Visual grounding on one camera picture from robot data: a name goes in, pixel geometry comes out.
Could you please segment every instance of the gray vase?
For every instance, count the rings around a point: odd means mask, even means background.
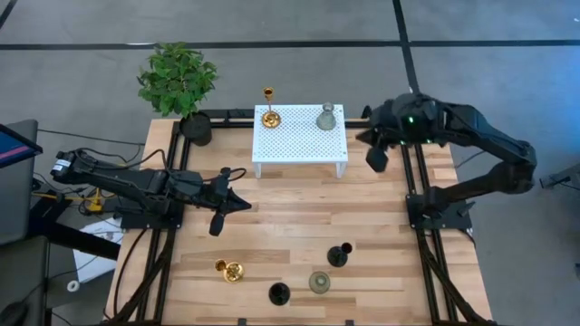
[[[336,118],[334,117],[334,105],[330,102],[323,104],[323,111],[316,118],[316,126],[322,130],[332,130],[336,126]]]

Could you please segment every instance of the white perforated platform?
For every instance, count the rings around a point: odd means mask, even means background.
[[[256,105],[254,118],[254,147],[252,162],[256,177],[260,177],[261,164],[335,163],[337,177],[341,177],[346,162],[346,130],[343,105],[334,104],[336,126],[320,130],[316,118],[323,111],[322,104],[273,105],[281,118],[274,129],[262,124],[267,105]]]

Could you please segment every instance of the potted plant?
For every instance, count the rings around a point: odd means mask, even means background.
[[[184,49],[184,43],[161,44],[149,57],[150,71],[140,67],[139,96],[151,102],[156,112],[167,117],[180,114],[179,130],[198,146],[211,141],[208,115],[198,110],[206,94],[214,90],[216,65],[203,61],[203,54]]]

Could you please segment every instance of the monitor screen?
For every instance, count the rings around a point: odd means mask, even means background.
[[[43,149],[40,146],[6,126],[0,125],[0,168],[31,158],[42,152]]]

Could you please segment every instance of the wooden tabletop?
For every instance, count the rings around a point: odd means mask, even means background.
[[[173,122],[151,123],[144,156],[169,147]],[[253,208],[227,216],[219,237],[208,234],[211,212],[186,209],[177,232],[163,324],[236,324],[238,318],[246,318],[248,324],[344,324],[345,320],[365,325],[429,324],[416,235],[404,205],[407,183],[401,152],[391,150],[387,171],[376,174],[364,161],[367,146],[354,139],[357,132],[347,130],[349,162],[341,179],[335,178],[332,164],[267,165],[262,178],[255,179],[251,129],[214,129],[211,143],[192,147],[188,169],[203,177],[215,176],[222,167],[246,168],[247,175],[230,186]],[[433,186],[457,183],[449,148],[434,145],[423,150]],[[411,160],[421,189],[412,150]],[[143,167],[162,168],[161,158],[152,158]],[[109,315],[121,264],[139,232],[129,231],[122,241],[106,309]],[[127,264],[120,308],[142,280],[150,234],[141,238]],[[491,318],[473,244],[459,231],[444,230],[441,235],[452,281],[476,312]],[[348,263],[332,267],[326,253],[344,242],[353,245]],[[218,259],[241,263],[246,269],[243,281],[226,283],[215,270]],[[309,289],[308,278],[315,271],[331,277],[325,294]],[[268,289],[277,282],[291,289],[284,306],[268,299]],[[436,287],[441,318],[446,318],[438,282]],[[157,282],[152,289],[149,318]]]

